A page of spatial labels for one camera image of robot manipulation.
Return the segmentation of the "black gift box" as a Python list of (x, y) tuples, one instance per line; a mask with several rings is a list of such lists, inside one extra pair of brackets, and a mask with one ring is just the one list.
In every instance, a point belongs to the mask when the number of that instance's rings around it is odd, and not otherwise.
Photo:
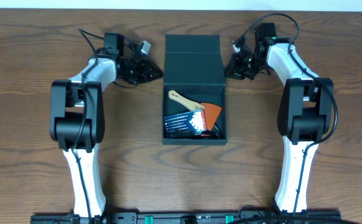
[(162, 129), (164, 145), (224, 146), (226, 136), (226, 79), (220, 52), (219, 35), (165, 36), (165, 65), (162, 116), (187, 112), (180, 103), (171, 100), (168, 92), (174, 90), (181, 96), (198, 103), (211, 103), (221, 108), (216, 120), (219, 139), (175, 139)]

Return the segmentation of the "orange scraper wooden handle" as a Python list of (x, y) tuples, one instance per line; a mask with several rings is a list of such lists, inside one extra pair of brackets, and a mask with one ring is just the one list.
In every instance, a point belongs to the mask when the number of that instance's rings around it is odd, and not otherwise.
[(168, 97), (171, 100), (180, 103), (190, 111), (202, 110), (205, 116), (206, 128), (209, 131), (214, 128), (215, 123), (222, 111), (220, 106), (214, 105), (212, 103), (198, 103), (196, 101), (189, 100), (177, 93), (175, 90), (170, 90), (168, 92)]

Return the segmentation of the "blue precision screwdriver set case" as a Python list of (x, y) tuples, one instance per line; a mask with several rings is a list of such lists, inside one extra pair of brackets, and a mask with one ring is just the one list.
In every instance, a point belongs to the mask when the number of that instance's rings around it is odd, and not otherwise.
[(168, 138), (184, 138), (199, 135), (207, 130), (203, 110), (166, 116), (164, 118), (165, 132)]

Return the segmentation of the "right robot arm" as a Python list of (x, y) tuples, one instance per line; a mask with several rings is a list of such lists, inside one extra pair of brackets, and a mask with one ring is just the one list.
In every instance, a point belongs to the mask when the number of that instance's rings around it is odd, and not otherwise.
[(284, 86), (277, 128), (284, 143), (281, 181), (275, 204), (282, 213), (302, 213), (307, 209), (307, 186), (313, 156), (330, 123), (336, 120), (333, 82), (312, 72), (298, 55), (289, 37), (276, 34), (274, 23), (259, 24), (255, 48), (234, 43), (234, 54), (225, 76), (237, 80), (274, 70)]

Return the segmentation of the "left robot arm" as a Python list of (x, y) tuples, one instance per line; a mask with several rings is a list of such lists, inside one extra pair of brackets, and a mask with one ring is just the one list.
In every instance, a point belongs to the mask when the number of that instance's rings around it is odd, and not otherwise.
[(148, 58), (147, 41), (135, 43), (112, 32), (102, 40), (79, 74), (55, 80), (51, 87), (50, 136), (68, 162), (75, 196), (72, 221), (79, 223), (102, 222), (106, 207), (98, 165), (105, 131), (103, 92), (119, 78), (137, 86), (163, 76)]

